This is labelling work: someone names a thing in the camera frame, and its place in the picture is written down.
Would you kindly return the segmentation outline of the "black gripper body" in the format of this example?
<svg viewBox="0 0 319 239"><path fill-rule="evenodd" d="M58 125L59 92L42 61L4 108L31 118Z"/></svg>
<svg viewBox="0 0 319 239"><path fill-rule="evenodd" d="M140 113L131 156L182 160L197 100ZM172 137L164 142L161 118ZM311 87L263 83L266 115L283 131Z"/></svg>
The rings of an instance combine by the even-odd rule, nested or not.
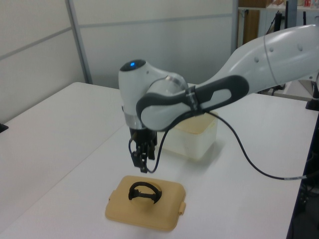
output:
<svg viewBox="0 0 319 239"><path fill-rule="evenodd" d="M158 144L157 140L157 132L150 129L133 129L129 128L131 138L133 141L138 145L147 144L149 145L152 143L154 146Z"/></svg>

